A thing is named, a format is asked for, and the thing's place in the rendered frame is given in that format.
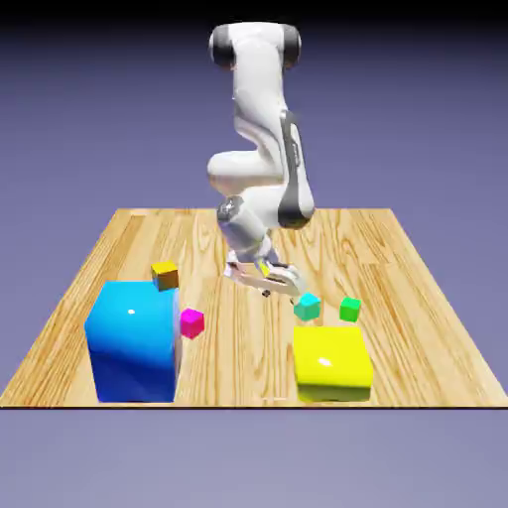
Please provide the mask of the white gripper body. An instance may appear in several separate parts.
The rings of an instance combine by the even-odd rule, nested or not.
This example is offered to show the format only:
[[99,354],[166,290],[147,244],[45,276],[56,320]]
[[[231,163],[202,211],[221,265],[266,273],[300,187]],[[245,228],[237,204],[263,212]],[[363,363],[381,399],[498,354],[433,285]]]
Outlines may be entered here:
[[299,298],[308,290],[304,277],[293,265],[228,261],[224,274],[237,283],[258,289],[265,296],[279,293]]

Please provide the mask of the small cyan cube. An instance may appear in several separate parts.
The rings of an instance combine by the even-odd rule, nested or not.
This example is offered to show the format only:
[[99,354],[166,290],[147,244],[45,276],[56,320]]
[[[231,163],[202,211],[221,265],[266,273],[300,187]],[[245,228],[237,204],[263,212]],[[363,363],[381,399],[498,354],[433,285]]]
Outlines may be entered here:
[[294,304],[294,314],[302,321],[316,319],[320,315],[321,300],[312,293],[301,295]]

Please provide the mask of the small green cube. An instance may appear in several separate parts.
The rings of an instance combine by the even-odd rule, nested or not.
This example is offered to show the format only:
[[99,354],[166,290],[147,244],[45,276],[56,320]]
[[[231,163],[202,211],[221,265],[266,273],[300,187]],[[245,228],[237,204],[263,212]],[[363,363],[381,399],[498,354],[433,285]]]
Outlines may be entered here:
[[361,301],[351,297],[344,297],[339,307],[339,317],[348,322],[357,322],[361,309]]

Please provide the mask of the small orange cube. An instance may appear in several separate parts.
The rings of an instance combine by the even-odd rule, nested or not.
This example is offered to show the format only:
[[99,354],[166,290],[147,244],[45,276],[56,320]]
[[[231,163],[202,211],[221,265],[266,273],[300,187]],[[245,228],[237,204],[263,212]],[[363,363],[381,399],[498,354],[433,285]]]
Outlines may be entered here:
[[178,267],[173,261],[153,263],[151,274],[159,292],[175,289],[180,285]]

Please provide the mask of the small magenta cube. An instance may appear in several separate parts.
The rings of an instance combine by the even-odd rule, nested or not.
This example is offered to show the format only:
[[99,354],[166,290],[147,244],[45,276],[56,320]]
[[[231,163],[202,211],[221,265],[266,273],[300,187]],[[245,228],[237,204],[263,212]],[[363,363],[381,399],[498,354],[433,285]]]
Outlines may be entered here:
[[181,312],[181,333],[189,339],[194,339],[204,330],[204,314],[187,308]]

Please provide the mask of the large blue box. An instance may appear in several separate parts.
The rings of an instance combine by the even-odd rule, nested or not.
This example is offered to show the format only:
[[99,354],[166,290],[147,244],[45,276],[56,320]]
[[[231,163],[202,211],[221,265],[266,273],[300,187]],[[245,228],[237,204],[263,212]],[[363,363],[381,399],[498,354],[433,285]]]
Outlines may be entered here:
[[181,363],[180,291],[107,281],[84,331],[102,403],[172,403]]

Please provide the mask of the large yellow box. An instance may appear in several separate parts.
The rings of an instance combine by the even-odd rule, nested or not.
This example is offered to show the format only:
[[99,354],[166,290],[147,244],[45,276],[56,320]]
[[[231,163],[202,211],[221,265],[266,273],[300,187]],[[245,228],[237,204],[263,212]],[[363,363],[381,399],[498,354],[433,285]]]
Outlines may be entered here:
[[359,327],[297,326],[293,352],[301,401],[370,399],[373,366]]

